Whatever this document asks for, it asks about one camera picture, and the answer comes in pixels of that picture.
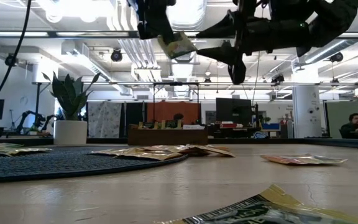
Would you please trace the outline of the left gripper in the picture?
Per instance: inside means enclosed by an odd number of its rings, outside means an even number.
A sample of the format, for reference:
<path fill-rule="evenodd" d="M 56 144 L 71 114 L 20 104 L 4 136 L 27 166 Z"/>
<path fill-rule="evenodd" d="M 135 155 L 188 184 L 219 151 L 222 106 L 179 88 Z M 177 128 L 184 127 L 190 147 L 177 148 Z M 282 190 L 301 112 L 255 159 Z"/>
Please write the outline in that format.
<path fill-rule="evenodd" d="M 161 35 L 165 45 L 176 41 L 167 17 L 167 7 L 174 6 L 176 2 L 176 0 L 135 0 L 140 39 L 153 39 Z"/>

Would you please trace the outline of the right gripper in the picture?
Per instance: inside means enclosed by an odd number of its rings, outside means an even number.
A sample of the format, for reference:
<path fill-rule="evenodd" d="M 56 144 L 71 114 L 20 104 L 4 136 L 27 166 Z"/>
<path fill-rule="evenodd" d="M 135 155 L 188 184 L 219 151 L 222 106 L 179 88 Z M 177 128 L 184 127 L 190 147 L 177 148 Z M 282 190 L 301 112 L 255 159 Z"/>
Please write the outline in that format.
<path fill-rule="evenodd" d="M 198 49 L 196 53 L 228 64 L 234 84 L 245 80 L 243 55 L 256 51 L 268 54 L 275 49 L 297 47 L 309 34 L 301 11 L 306 1 L 238 1 L 236 11 L 227 14 L 215 25 L 198 32 L 197 38 L 234 38 L 234 46 L 224 41 L 220 47 Z"/>

